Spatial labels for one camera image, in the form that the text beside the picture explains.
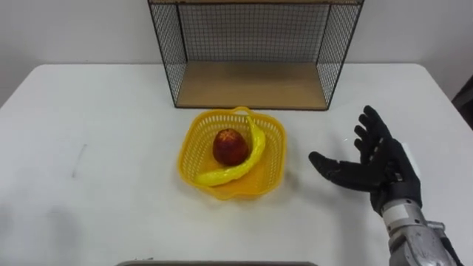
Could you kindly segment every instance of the robotic hand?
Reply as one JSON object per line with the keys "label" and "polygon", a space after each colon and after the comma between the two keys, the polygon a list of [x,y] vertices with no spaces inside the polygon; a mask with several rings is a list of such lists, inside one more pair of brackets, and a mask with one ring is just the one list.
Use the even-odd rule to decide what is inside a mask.
{"label": "robotic hand", "polygon": [[403,146],[391,136],[370,106],[358,118],[355,147],[360,163],[337,161],[313,151],[309,160],[327,180],[344,188],[370,193],[373,210],[389,233],[389,265],[462,266],[440,222],[423,217],[421,181]]}

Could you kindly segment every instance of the banana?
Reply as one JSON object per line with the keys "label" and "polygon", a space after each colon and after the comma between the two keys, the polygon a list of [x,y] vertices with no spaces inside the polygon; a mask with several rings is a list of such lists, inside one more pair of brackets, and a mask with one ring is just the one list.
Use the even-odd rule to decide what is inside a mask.
{"label": "banana", "polygon": [[253,143],[253,150],[248,159],[239,166],[222,168],[199,174],[194,180],[196,183],[206,186],[222,185],[244,176],[259,162],[266,147],[266,136],[265,133],[253,122],[253,119],[251,119],[250,116],[247,116],[246,120],[250,125],[251,141]]}

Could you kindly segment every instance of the white wall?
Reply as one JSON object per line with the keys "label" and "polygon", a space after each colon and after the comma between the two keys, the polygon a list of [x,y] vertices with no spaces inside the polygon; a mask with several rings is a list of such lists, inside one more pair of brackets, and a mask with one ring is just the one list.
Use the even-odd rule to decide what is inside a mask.
{"label": "white wall", "polygon": [[[159,60],[146,0],[0,0],[0,104],[39,64]],[[473,0],[366,0],[347,60],[423,64],[452,98],[473,74]]]}

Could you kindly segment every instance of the apple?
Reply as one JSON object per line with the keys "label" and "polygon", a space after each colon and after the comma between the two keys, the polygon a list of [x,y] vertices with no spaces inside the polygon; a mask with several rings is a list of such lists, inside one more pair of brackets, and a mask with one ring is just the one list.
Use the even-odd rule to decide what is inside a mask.
{"label": "apple", "polygon": [[237,166],[246,160],[249,148],[238,131],[223,129],[215,136],[213,153],[217,162],[225,166]]}

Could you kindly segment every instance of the plastic basket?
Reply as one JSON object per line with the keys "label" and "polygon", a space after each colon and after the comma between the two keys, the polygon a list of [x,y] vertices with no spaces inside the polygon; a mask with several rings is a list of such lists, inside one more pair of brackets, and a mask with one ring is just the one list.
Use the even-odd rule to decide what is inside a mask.
{"label": "plastic basket", "polygon": [[[194,178],[203,172],[222,167],[212,154],[217,132],[236,129],[251,145],[251,133],[246,115],[266,135],[266,148],[261,160],[251,171],[238,180],[214,187],[196,184]],[[212,110],[195,118],[188,130],[180,151],[178,168],[181,178],[188,184],[213,195],[217,199],[254,199],[275,189],[281,182],[286,155],[286,133],[281,123],[269,115],[252,112],[246,107],[232,110]]]}

